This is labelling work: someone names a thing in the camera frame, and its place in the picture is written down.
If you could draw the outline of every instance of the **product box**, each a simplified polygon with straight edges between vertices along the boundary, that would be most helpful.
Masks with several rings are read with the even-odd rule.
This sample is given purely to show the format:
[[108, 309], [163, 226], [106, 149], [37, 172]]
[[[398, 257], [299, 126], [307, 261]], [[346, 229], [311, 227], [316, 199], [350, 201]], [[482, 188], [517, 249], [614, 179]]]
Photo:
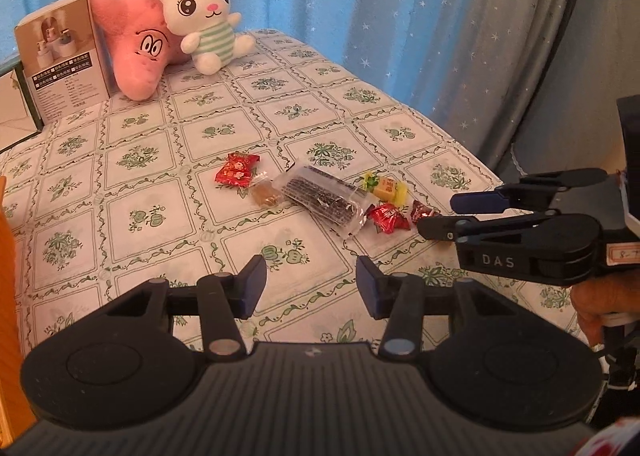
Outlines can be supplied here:
[[15, 27], [15, 40], [45, 124], [109, 98], [90, 0], [60, 0], [29, 14]]
[[17, 57], [0, 64], [0, 100], [0, 152], [3, 152], [42, 130], [42, 120]]

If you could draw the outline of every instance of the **human hand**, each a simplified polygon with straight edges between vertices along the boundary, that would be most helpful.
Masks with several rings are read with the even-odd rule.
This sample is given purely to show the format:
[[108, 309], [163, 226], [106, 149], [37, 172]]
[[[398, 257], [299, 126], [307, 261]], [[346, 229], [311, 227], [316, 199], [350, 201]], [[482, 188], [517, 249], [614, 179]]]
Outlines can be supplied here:
[[601, 344], [604, 314], [640, 313], [640, 270], [617, 272], [576, 284], [571, 288], [571, 302], [589, 344]]

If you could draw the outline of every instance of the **gray curtain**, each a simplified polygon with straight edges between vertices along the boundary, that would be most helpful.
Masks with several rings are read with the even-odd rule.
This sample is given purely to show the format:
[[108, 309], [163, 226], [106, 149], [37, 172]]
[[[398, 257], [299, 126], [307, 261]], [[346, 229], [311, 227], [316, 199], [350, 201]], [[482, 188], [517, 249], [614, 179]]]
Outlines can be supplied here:
[[575, 1], [498, 176], [621, 166], [616, 99], [640, 93], [639, 24], [640, 0]]
[[[472, 0], [463, 17], [456, 54], [429, 117], [489, 168], [496, 167], [529, 105], [565, 4]], [[446, 36], [452, 27], [439, 32]]]

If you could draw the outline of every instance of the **clear plastic packet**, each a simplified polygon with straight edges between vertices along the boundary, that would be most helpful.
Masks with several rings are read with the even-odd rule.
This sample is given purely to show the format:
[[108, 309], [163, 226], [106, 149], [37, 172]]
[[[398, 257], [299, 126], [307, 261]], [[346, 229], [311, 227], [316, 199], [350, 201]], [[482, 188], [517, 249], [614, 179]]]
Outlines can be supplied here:
[[312, 214], [331, 223], [339, 236], [356, 234], [375, 197], [306, 162], [296, 162], [273, 180], [273, 187]]
[[273, 181], [266, 172], [260, 172], [252, 178], [249, 194], [261, 209], [275, 207], [284, 200], [284, 195], [273, 187]]

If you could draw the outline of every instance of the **pink stuffed toy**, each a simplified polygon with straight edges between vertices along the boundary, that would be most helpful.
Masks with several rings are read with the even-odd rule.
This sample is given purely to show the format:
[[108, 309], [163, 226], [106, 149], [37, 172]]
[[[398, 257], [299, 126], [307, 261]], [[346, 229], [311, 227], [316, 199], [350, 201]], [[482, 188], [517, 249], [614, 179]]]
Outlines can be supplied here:
[[151, 97], [164, 68], [189, 56], [181, 37], [169, 32], [158, 0], [90, 0], [95, 22], [102, 28], [121, 91], [131, 100]]

